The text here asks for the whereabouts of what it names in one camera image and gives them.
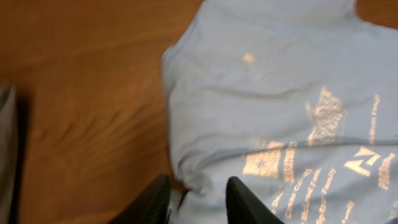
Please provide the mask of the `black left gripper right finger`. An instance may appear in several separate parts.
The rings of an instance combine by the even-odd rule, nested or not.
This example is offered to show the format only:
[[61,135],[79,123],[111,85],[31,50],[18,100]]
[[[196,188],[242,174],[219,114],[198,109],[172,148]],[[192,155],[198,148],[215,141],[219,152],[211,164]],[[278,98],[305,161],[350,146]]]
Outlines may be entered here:
[[236,176],[226,184],[228,224],[284,224]]

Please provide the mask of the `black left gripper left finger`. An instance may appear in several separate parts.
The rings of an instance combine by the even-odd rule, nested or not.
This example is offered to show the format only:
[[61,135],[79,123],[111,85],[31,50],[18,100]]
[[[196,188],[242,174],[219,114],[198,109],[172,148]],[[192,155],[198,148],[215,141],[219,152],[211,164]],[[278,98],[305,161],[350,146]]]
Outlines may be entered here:
[[109,224],[168,224],[171,181],[158,175],[139,196]]

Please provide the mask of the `light blue printed t-shirt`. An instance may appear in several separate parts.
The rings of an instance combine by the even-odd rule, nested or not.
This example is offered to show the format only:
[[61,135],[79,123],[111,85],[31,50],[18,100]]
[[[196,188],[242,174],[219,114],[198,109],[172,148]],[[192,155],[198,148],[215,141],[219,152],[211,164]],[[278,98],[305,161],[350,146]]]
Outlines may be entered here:
[[231,176],[284,223],[397,221],[397,31],[355,6],[202,3],[162,59],[172,223],[226,223]]

